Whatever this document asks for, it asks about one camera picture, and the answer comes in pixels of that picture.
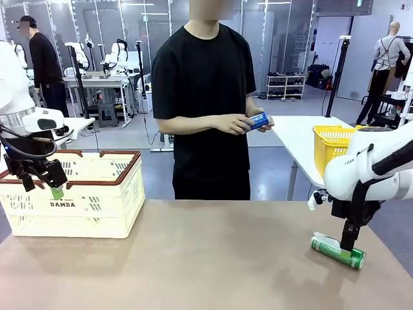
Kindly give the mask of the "person's right hand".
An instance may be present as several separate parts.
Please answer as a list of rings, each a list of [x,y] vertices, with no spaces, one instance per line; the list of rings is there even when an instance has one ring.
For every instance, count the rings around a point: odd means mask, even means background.
[[[216,129],[233,135],[242,135],[250,130],[251,120],[242,114],[217,116]]]

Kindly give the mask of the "person's left hand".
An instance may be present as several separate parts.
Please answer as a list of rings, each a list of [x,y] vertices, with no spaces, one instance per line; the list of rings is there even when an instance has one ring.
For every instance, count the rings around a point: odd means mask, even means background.
[[[254,108],[248,111],[247,117],[254,121],[251,130],[260,132],[269,131],[274,126],[274,120],[261,108]]]

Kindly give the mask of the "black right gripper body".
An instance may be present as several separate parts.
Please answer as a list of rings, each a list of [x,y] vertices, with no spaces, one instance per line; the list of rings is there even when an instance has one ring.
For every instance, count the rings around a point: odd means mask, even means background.
[[[379,201],[341,201],[333,199],[331,215],[349,221],[352,225],[366,226],[380,210]]]

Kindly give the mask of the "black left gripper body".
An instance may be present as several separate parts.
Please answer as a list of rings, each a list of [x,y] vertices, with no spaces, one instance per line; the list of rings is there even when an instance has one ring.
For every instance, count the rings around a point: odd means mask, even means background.
[[[43,160],[55,154],[55,141],[51,130],[24,136],[1,125],[1,143],[10,159]]]

